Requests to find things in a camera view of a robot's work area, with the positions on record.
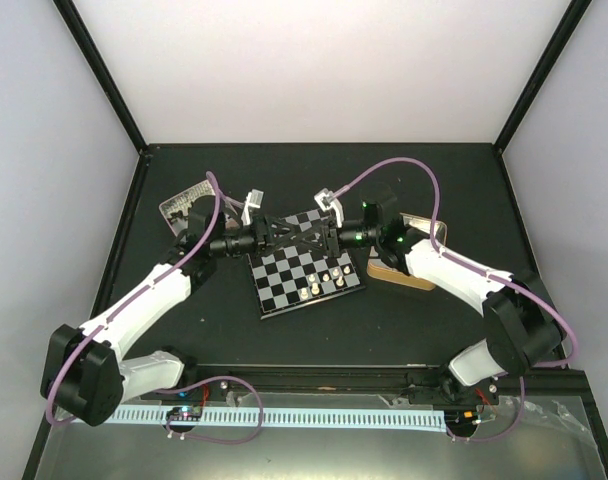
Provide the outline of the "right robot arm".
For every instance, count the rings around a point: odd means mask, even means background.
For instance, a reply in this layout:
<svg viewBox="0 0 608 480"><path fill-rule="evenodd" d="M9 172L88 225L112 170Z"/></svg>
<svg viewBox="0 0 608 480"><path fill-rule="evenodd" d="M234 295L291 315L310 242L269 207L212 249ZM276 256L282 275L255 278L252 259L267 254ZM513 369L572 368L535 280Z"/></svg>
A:
<svg viewBox="0 0 608 480"><path fill-rule="evenodd" d="M483 380L527 373L565 339L537 275L493 270L446 248L435 239L433 223L420 228L397 212L389 188L364 198L359 221L345 219L338 194L328 189L314 199L330 216L309 230L319 235L326 255L369 248L388 268L445 290L482 317L483 339L457 353L438 375L445 400L460 403Z"/></svg>

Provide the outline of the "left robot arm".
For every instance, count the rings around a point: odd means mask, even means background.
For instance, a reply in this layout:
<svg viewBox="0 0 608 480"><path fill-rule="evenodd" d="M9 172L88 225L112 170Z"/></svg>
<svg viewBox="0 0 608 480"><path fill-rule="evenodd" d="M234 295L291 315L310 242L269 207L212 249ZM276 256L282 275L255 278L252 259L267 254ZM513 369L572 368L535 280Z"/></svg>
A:
<svg viewBox="0 0 608 480"><path fill-rule="evenodd" d="M150 273L112 307L78 327L62 325L50 337L41 395L56 425L57 409L90 426L104 423L125 401L158 390L191 397L199 376L193 359L172 348L128 359L128 351L168 311L188 299L213 275L223 257L268 254L294 243L291 224L253 215L235 229L226 226L219 197L196 201L186 226Z"/></svg>

